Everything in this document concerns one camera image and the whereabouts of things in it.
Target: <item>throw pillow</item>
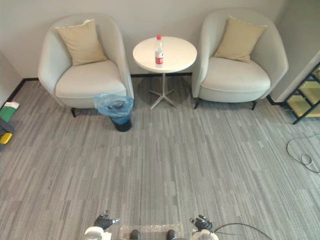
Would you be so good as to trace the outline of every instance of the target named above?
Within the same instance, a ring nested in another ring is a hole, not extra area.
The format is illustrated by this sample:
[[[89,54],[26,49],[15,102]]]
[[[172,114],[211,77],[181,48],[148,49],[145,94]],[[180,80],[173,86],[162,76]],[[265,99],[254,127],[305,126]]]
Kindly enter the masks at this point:
[[[108,60],[98,40],[94,19],[85,20],[81,25],[55,29],[72,57],[73,66]]]
[[[266,25],[257,26],[230,16],[214,57],[249,63],[250,54],[266,28]]]

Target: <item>black baseboard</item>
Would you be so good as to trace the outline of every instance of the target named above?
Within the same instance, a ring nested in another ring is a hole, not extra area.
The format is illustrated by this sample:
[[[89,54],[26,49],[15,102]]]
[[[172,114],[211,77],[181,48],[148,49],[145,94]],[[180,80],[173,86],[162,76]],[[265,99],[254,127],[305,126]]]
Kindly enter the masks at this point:
[[[4,104],[1,106],[1,108],[5,105],[6,102],[11,102],[14,97],[17,95],[17,93],[19,92],[19,90],[22,88],[22,86],[25,84],[25,82],[28,81],[39,81],[39,78],[37,77],[30,77],[30,78],[24,78],[21,80],[21,82],[18,84],[18,86],[16,86],[16,88],[13,90],[13,92],[11,93],[11,95],[6,99],[6,101],[4,102]]]
[[[268,99],[269,103],[270,103],[271,105],[273,105],[273,106],[274,106],[274,105],[283,106],[283,105],[285,104],[284,101],[275,102],[275,101],[271,98],[270,95],[266,96],[266,99]]]
[[[166,73],[166,76],[174,77],[174,76],[191,76],[192,72],[173,72]],[[144,74],[131,74],[132,78],[153,78],[153,77],[161,77],[162,73],[144,73]]]
[[[173,73],[166,73],[166,76],[191,76],[192,72],[173,72]],[[131,74],[132,78],[152,78],[152,77],[161,77],[161,73],[145,73],[145,74]],[[27,77],[21,80],[21,82],[18,84],[18,86],[14,89],[14,91],[11,93],[11,95],[7,98],[7,100],[4,102],[11,102],[14,97],[17,95],[19,90],[22,88],[22,86],[25,84],[25,82],[29,81],[39,81],[39,78],[37,77]]]
[[[27,78],[24,78],[23,80],[25,82],[28,82],[28,81],[39,81],[39,78],[37,78],[37,77],[27,77]]]

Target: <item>chair leg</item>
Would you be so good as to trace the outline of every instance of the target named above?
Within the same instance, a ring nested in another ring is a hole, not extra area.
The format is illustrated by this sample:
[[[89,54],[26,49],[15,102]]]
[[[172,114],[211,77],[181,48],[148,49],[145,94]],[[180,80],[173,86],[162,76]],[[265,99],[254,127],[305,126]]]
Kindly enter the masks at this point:
[[[256,107],[256,105],[257,105],[257,101],[252,101],[252,108],[251,108],[251,110],[254,110],[255,107]]]
[[[74,107],[71,108],[71,113],[73,115],[73,117],[75,118],[76,117],[76,109]]]
[[[202,99],[201,98],[198,98],[197,100],[196,100],[196,103],[195,103],[195,106],[194,106],[194,109],[196,109],[198,106],[199,106],[199,104],[202,102]]]

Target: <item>red bottle label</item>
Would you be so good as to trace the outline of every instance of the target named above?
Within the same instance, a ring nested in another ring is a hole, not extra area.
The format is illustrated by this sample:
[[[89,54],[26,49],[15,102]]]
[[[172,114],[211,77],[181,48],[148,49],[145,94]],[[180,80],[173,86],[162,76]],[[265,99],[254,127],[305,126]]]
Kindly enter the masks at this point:
[[[164,52],[155,52],[155,63],[163,64],[164,63]]]

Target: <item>beige cushion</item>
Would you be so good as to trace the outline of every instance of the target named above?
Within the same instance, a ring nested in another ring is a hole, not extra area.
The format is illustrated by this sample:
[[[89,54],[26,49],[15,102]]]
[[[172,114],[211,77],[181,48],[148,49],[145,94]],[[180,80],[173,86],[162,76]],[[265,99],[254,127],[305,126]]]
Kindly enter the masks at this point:
[[[110,60],[71,66],[55,86],[61,99],[93,99],[99,94],[126,95],[117,65]]]
[[[219,57],[209,59],[202,87],[224,92],[262,92],[270,88],[268,74],[254,61],[249,63]]]
[[[214,57],[249,63],[250,54],[266,27],[229,17],[222,42]]]
[[[98,40],[93,19],[85,20],[81,25],[56,27],[55,29],[72,57],[73,66],[107,60]]]

